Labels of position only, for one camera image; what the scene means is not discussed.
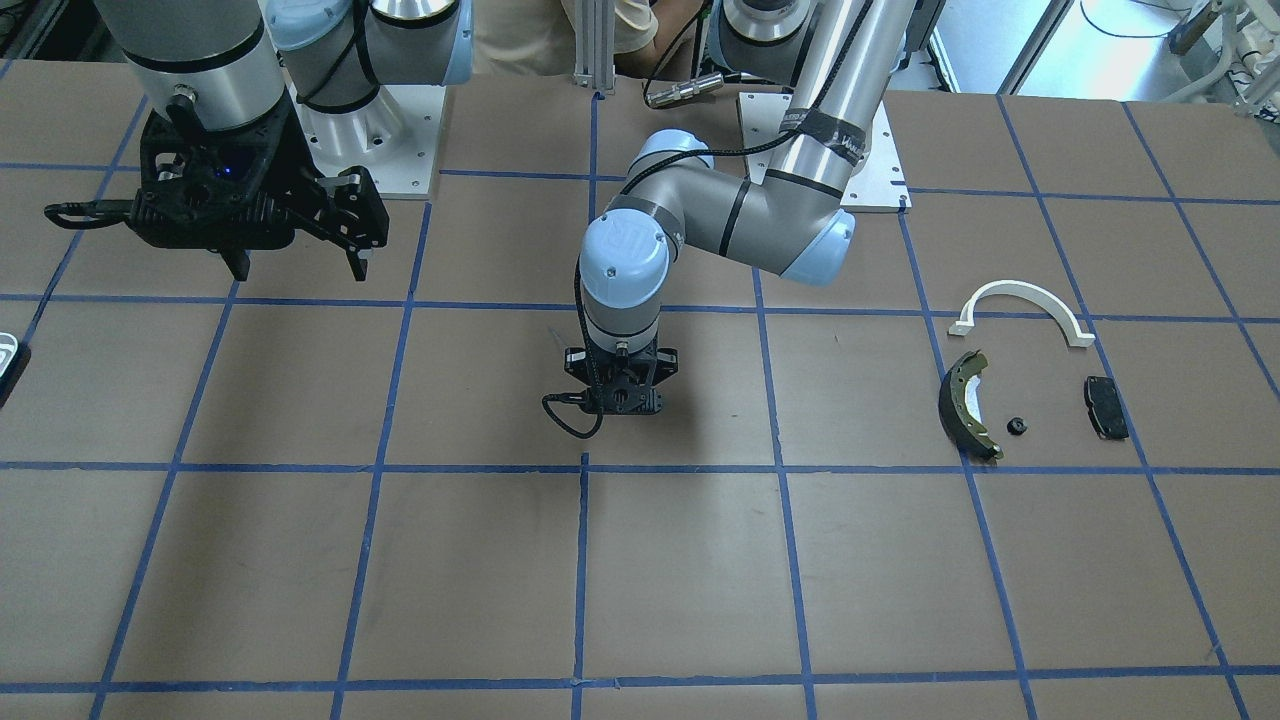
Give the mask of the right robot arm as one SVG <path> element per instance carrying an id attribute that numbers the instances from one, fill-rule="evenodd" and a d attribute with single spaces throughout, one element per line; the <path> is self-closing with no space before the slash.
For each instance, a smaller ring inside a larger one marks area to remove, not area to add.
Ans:
<path id="1" fill-rule="evenodd" d="M 412 131 L 394 86 L 474 68 L 470 1 L 99 1 L 152 110 L 132 199 L 64 202 L 72 229 L 129 227 L 204 250 L 246 281 L 252 252 L 297 232 L 337 246 L 356 281 L 389 240 L 385 164 Z"/>

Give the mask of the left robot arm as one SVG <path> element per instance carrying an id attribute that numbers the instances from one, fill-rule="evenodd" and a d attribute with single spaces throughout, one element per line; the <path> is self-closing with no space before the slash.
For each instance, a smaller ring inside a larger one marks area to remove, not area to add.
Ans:
<path id="1" fill-rule="evenodd" d="M 584 345 L 564 369 L 584 383 L 561 401 L 595 416 L 652 415 L 678 368 L 658 340 L 662 293 L 699 249 L 804 284 L 828 284 L 855 220 L 844 195 L 905 46 L 913 1 L 718 1 L 717 61 L 791 88 L 760 181 L 717 170 L 681 129 L 652 135 L 623 188 L 585 231 L 575 272 Z"/>

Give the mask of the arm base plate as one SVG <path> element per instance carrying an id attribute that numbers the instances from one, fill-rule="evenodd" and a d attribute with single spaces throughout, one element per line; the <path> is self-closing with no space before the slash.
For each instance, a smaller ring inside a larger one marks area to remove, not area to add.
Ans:
<path id="1" fill-rule="evenodd" d="M 740 92 L 742 146 L 754 147 L 777 136 L 790 94 Z M 886 104 L 876 111 L 869 149 L 847 182 L 842 209 L 850 213 L 897 213 L 913 206 Z"/>
<path id="2" fill-rule="evenodd" d="M 324 176 L 361 165 L 384 199 L 425 200 L 435 177 L 445 99 L 442 86 L 398 85 L 381 87 L 367 106 L 346 114 L 296 108 Z"/>

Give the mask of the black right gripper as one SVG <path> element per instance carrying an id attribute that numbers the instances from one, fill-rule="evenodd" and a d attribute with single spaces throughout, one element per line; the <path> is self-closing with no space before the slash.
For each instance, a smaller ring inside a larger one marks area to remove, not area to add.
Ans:
<path id="1" fill-rule="evenodd" d="M 389 215 L 365 167 L 334 177 L 316 168 L 288 96 L 257 120 L 210 129 L 192 95 L 173 95 L 147 119 L 141 187 L 128 227 L 157 249 L 220 255 L 232 277 L 250 277 L 250 251 L 280 250 L 296 231 L 334 243 L 365 282 L 372 249 L 387 245 Z"/>

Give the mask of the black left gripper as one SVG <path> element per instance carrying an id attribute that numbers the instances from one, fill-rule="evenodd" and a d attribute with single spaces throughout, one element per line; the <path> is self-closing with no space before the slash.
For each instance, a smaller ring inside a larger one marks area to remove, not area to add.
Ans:
<path id="1" fill-rule="evenodd" d="M 650 342 L 639 352 L 607 352 L 589 343 L 564 351 L 564 372 L 586 388 L 564 397 L 584 413 L 654 415 L 664 401 L 657 384 L 678 372 L 678 351 Z"/>

